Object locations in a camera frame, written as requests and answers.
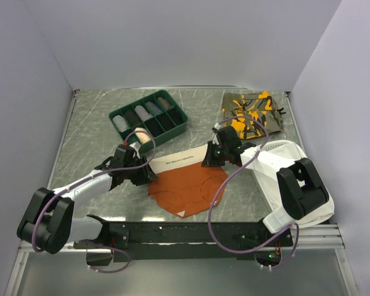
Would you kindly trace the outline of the orange underwear beige waistband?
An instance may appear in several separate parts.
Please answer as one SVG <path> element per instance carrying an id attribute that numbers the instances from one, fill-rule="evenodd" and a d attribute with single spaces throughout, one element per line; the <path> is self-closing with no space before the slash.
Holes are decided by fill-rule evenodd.
<path id="1" fill-rule="evenodd" d="M 158 180 L 149 184 L 148 195 L 165 211 L 187 218 L 218 205 L 214 198 L 228 174 L 220 167 L 203 167 L 207 145 L 158 157 L 150 161 Z"/>

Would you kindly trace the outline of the green divided organizer tray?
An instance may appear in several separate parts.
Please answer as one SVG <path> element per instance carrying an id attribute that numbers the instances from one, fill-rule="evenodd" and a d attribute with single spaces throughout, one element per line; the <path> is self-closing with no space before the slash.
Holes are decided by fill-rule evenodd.
<path id="1" fill-rule="evenodd" d="M 158 90 L 110 112 L 109 120 L 122 140 L 139 144 L 145 154 L 153 143 L 141 139 L 143 133 L 133 134 L 136 128 L 146 130 L 159 146 L 186 131 L 188 116 L 168 91 Z"/>

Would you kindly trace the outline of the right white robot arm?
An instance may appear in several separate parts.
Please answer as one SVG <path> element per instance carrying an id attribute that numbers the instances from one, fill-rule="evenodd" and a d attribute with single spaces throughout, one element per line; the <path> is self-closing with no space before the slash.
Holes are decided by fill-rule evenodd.
<path id="1" fill-rule="evenodd" d="M 203 167 L 223 167 L 231 163 L 252 170 L 272 208 L 262 219 L 258 240 L 273 245 L 279 231 L 296 222 L 307 228 L 328 220 L 334 202 L 315 165 L 304 151 L 288 140 L 270 141 L 256 146 L 243 143 L 232 126 L 213 127 L 213 140 L 207 143 Z"/>

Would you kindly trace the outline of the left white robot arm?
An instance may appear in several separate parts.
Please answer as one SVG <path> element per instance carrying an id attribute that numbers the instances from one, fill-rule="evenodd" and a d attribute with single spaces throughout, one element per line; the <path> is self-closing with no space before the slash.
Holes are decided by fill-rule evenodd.
<path id="1" fill-rule="evenodd" d="M 111 191 L 125 180 L 135 186 L 158 179 L 145 156 L 120 144 L 87 176 L 63 187 L 34 192 L 17 228 L 17 237 L 29 242 L 35 252 L 55 254 L 70 242 L 89 240 L 95 247 L 110 241 L 109 222 L 98 216 L 74 218 L 77 206 Z"/>

